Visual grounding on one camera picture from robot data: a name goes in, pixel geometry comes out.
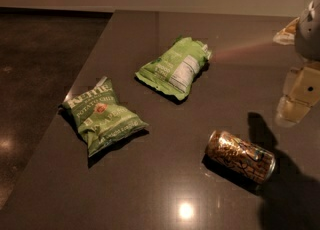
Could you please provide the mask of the translucent beige gripper finger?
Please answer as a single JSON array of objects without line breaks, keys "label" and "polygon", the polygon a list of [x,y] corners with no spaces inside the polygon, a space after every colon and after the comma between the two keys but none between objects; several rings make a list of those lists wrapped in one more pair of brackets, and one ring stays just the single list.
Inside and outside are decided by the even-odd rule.
[{"label": "translucent beige gripper finger", "polygon": [[276,123],[282,127],[298,124],[320,101],[320,63],[308,62],[288,72],[280,98]]},{"label": "translucent beige gripper finger", "polygon": [[289,24],[287,24],[283,29],[278,31],[274,35],[273,41],[280,45],[294,45],[297,25],[299,20],[300,20],[299,17],[295,18]]}]

